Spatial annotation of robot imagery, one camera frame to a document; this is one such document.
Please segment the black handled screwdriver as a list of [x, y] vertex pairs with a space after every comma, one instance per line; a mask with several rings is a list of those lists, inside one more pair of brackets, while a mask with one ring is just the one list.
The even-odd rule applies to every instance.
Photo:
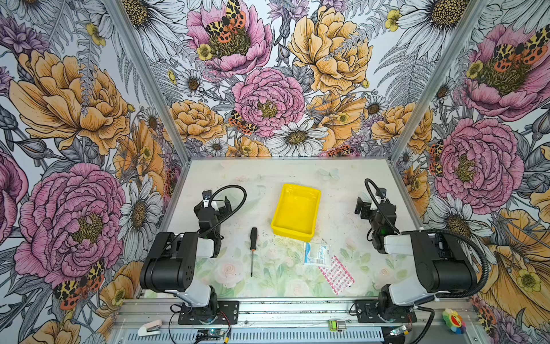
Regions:
[[251, 251], [251, 271], [250, 277], [254, 276], [254, 257], [256, 252], [256, 243], [258, 239], [258, 229], [254, 226], [250, 232], [250, 251]]

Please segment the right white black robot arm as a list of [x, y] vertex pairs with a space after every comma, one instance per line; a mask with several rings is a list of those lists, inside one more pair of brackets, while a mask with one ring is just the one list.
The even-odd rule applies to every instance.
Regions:
[[380, 254], [412, 257], [414, 270], [407, 279], [383, 286], [376, 301], [357, 301], [358, 320], [404, 321], [423, 304], [467, 298], [485, 287], [490, 263], [470, 237], [447, 229], [399, 230], [396, 206], [372, 179], [364, 184], [369, 199], [358, 199], [355, 212], [370, 223], [368, 242]]

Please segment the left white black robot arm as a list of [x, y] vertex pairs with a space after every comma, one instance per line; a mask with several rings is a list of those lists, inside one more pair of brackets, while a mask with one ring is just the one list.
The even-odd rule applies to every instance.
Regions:
[[221, 225], [242, 208], [246, 198], [246, 189], [239, 185], [206, 190], [193, 208], [198, 229], [156, 235], [140, 272], [140, 286], [180, 300], [179, 325], [237, 324], [239, 302], [220, 301], [215, 288], [195, 276], [195, 268], [197, 260], [219, 256]]

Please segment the yellow plastic bin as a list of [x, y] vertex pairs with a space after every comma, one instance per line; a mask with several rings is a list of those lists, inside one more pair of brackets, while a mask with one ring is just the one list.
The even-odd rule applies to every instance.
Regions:
[[321, 191], [285, 183], [272, 219], [275, 235], [310, 242], [315, 235]]

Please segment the white blue packet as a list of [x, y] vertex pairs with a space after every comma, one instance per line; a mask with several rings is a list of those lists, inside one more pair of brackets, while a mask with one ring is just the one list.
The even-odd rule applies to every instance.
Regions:
[[328, 244], [305, 242], [304, 265], [329, 267], [331, 264], [331, 247]]

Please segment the pink patterned sachet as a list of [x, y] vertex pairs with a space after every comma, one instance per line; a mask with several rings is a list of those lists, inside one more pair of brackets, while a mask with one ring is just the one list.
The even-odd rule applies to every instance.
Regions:
[[335, 295], [342, 294], [355, 284], [355, 279], [337, 256], [331, 258], [329, 266], [319, 267], [319, 270]]

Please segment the right circuit board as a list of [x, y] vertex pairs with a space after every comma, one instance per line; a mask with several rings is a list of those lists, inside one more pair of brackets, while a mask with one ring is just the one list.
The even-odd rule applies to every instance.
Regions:
[[401, 336], [401, 335], [408, 335], [409, 330], [406, 325], [401, 325], [399, 327], [393, 328], [388, 335], [389, 336]]

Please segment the circuit board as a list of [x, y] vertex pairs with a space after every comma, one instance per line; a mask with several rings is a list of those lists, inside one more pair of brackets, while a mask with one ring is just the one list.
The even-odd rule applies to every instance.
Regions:
[[406, 325], [401, 325], [399, 327], [393, 328], [388, 335], [389, 336], [401, 336], [401, 335], [408, 335], [409, 330]]
[[221, 341], [222, 343], [228, 343], [231, 337], [231, 330], [222, 329], [203, 329], [198, 330], [194, 344], [206, 342], [206, 341]]

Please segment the left circuit board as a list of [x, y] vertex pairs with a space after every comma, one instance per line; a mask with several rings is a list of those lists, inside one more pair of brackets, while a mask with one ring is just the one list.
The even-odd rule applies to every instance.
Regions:
[[206, 341], [221, 341], [222, 343], [228, 343], [231, 337], [231, 330], [222, 329], [203, 329], [198, 330], [194, 344], [206, 342]]

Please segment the small green lit module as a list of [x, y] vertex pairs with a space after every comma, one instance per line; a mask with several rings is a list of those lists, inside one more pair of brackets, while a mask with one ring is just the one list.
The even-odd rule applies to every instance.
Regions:
[[330, 320], [328, 323], [331, 332], [343, 332], [347, 329], [345, 320]]

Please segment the white pink stapler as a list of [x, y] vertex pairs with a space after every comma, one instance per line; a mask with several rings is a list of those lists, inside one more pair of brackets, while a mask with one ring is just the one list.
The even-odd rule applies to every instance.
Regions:
[[138, 329], [139, 337], [148, 337], [154, 335], [160, 335], [161, 328], [163, 326], [162, 320], [154, 320], [152, 322], [147, 322], [146, 324], [140, 326]]

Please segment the colourful round toy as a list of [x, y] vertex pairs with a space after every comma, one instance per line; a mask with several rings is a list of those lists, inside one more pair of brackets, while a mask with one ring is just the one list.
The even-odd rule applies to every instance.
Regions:
[[443, 313], [443, 320], [450, 331], [455, 334], [464, 334], [466, 330], [463, 318], [453, 309], [446, 308]]

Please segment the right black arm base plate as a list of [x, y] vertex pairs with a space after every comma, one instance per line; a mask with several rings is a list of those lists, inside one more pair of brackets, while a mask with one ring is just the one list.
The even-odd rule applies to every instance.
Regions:
[[387, 308], [379, 306], [377, 300], [356, 300], [349, 309], [359, 323], [416, 323], [417, 316], [410, 307], [395, 306]]

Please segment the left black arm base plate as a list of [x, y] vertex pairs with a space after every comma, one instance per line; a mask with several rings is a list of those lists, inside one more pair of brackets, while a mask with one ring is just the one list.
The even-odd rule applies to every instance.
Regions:
[[184, 308], [178, 317], [179, 325], [236, 325], [240, 302], [217, 301], [203, 308]]

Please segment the aluminium front rail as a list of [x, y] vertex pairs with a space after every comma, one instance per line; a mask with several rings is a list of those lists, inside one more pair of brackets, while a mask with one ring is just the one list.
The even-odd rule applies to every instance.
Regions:
[[[435, 316], [415, 309], [414, 323], [359, 323], [350, 315], [354, 298], [243, 298], [239, 299], [236, 325], [179, 325], [178, 306], [169, 299], [131, 300], [123, 305], [109, 343], [193, 343], [198, 330], [231, 330], [228, 343], [489, 343], [490, 339], [467, 300], [442, 300], [428, 304]], [[443, 311], [453, 309], [466, 326], [455, 334], [443, 320]], [[139, 337], [140, 326], [162, 320], [160, 335]], [[331, 332], [330, 320], [345, 320], [346, 331]], [[406, 325], [408, 335], [389, 336]]]

